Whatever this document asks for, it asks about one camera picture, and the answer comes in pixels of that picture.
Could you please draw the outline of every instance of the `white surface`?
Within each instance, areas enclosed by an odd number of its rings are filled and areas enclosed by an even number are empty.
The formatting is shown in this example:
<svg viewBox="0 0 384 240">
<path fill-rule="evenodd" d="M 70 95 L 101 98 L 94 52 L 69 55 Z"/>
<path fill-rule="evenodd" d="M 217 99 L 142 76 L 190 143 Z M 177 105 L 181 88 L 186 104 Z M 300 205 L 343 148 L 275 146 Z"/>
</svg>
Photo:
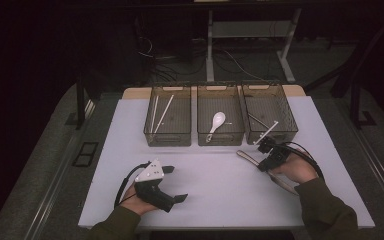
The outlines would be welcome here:
<svg viewBox="0 0 384 240">
<path fill-rule="evenodd" d="M 332 193 L 354 208 L 360 227 L 373 227 L 310 97 L 289 97 L 299 132 L 294 141 L 318 161 Z M 303 226 L 299 199 L 267 174 L 236 155 L 243 150 L 256 160 L 256 146 L 200 147 L 196 133 L 196 102 L 192 102 L 192 146 L 148 147 L 142 133 L 149 100 L 120 100 L 80 217 L 79 226 L 92 227 L 113 210 L 118 188 L 137 165 L 158 158 L 175 170 L 160 183 L 165 193 L 188 193 L 170 213 L 154 211 L 142 217 L 141 229 L 288 229 Z"/>
</svg>

